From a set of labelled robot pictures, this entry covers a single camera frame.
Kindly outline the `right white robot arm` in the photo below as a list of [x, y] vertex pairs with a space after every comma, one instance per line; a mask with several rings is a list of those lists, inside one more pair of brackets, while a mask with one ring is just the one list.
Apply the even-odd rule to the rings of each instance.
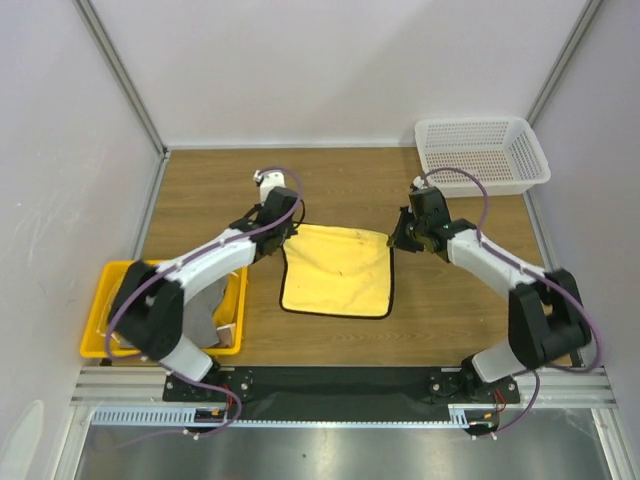
[[388, 245], [435, 254], [474, 275], [507, 302], [507, 336], [467, 357], [460, 377], [463, 395], [481, 402], [497, 382], [533, 371], [587, 346], [593, 339], [574, 276], [546, 271], [481, 236], [466, 219], [453, 220], [435, 187], [412, 187]]

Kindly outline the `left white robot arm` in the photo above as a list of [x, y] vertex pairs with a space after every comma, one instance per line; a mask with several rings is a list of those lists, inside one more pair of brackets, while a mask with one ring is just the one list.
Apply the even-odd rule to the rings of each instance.
[[134, 262], [113, 300], [107, 333], [117, 333], [142, 356], [185, 379], [195, 398], [211, 399], [220, 376], [212, 370], [213, 359], [184, 333], [184, 308], [216, 281], [279, 249], [295, 234], [292, 216], [299, 205], [298, 193], [276, 186], [200, 248], [157, 265]]

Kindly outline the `yellow towel black trim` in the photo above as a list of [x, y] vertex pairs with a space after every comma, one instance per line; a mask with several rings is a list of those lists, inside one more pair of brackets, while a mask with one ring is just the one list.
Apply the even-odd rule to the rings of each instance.
[[280, 306], [290, 313], [381, 320], [393, 308], [394, 254], [384, 233], [303, 224], [283, 246]]

